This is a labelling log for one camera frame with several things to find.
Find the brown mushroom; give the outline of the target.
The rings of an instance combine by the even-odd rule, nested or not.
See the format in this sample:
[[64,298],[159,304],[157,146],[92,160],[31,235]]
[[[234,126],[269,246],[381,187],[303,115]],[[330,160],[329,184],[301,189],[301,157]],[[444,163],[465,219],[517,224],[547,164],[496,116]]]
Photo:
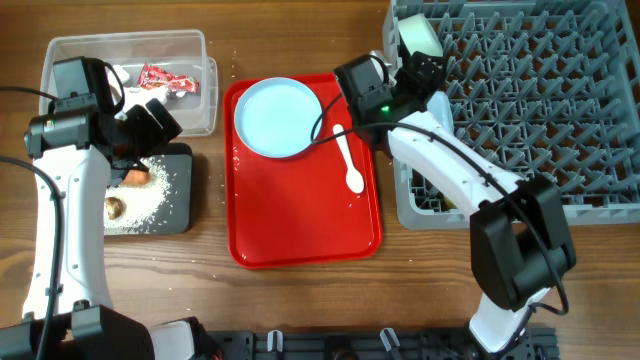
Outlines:
[[117,197],[107,197],[105,199],[105,209],[108,219],[115,220],[124,214],[126,205]]

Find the light blue bowl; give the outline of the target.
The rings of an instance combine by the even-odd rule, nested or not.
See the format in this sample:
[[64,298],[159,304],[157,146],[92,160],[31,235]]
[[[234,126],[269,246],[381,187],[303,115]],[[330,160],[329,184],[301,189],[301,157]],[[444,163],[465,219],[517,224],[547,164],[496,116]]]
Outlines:
[[454,120],[451,111],[451,103],[447,94],[436,91],[426,103],[427,110],[431,112],[438,123],[448,133],[454,133]]

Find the yellow cup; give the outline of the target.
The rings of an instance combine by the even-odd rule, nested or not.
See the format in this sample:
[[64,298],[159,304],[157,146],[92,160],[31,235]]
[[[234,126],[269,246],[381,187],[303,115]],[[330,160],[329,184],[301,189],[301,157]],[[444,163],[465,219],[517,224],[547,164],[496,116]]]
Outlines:
[[448,209],[456,209],[457,206],[446,196],[443,197],[443,200]]

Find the pile of white rice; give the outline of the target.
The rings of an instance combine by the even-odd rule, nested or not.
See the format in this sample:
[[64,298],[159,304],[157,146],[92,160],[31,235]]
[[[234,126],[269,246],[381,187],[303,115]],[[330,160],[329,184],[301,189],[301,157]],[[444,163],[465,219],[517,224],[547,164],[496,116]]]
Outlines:
[[107,189],[105,199],[107,197],[121,199],[126,205],[126,210],[121,217],[109,220],[104,204],[105,235],[150,234],[153,232],[153,226],[166,224],[165,220],[159,219],[160,208],[168,204],[171,189],[164,160],[164,156],[142,159],[142,163],[149,168],[148,172],[151,174],[151,181],[146,185],[138,187],[119,185]]

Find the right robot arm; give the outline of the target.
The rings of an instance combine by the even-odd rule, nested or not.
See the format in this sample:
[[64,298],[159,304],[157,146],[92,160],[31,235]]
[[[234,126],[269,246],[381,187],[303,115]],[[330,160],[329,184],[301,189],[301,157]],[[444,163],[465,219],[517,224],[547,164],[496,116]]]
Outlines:
[[550,180],[525,179],[456,138],[442,62],[415,52],[391,73],[366,54],[333,73],[351,132],[420,173],[469,221],[472,273],[482,290],[468,323],[471,352],[499,359],[521,344],[537,310],[568,313],[562,278],[577,257]]

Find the orange carrot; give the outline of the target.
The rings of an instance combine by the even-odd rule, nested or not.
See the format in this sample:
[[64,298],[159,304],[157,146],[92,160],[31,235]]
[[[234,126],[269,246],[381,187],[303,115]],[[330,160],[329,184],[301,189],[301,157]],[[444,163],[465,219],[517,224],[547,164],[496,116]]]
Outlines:
[[130,170],[121,182],[122,186],[138,187],[144,186],[151,181],[149,172],[140,170]]

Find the white tissue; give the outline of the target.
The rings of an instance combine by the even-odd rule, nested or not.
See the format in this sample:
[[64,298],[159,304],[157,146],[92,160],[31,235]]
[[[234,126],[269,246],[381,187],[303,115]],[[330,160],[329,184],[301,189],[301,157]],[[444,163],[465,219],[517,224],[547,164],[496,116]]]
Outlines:
[[129,87],[131,76],[120,65],[114,65],[114,70],[107,70],[107,78],[115,105],[124,100],[120,114],[124,115],[135,105],[145,106],[151,99],[158,100],[162,105],[168,101],[168,92],[164,87],[147,90],[141,87]]

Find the mint green bowl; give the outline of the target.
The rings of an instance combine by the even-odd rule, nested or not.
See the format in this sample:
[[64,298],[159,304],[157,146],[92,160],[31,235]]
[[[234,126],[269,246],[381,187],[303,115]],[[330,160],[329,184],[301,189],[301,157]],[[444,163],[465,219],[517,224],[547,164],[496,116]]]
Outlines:
[[416,14],[400,20],[398,29],[409,55],[413,55],[415,52],[432,57],[444,55],[438,35],[423,14]]

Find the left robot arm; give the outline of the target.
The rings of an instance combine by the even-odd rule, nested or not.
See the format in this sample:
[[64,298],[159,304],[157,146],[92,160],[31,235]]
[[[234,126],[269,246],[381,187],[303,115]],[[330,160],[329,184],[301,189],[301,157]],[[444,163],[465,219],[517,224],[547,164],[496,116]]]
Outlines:
[[47,113],[24,135],[21,167],[37,184],[33,276],[21,321],[1,331],[5,359],[220,359],[194,317],[147,327],[112,304],[104,264],[104,198],[176,138],[158,100],[127,107],[114,97],[112,65],[75,57],[53,66]]

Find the red snack wrapper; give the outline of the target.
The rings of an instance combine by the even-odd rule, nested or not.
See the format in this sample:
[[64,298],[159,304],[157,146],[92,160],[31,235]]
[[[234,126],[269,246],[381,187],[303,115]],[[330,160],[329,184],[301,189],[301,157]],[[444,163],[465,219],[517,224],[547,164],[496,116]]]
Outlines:
[[200,83],[192,76],[176,75],[161,67],[145,64],[137,80],[137,86],[146,90],[164,87],[169,93],[193,93],[200,90]]

